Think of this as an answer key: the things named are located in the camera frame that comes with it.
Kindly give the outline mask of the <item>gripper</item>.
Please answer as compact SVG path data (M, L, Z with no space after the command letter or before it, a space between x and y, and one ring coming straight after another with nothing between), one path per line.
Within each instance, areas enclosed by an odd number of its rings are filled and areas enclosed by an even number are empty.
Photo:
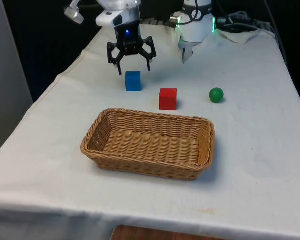
M154 45L153 38L151 36L142 39L140 32L140 21L133 21L130 23L122 24L114 28L117 43L107 43L107 59L109 64L113 64L117 67L118 73L122 75L121 60L124 58L128 49L134 47L139 48L139 54L146 59L147 70L151 71L151 61L157 56L156 48ZM150 47L151 52L148 53L143 49L143 45ZM113 57L113 51L119 50L116 57Z

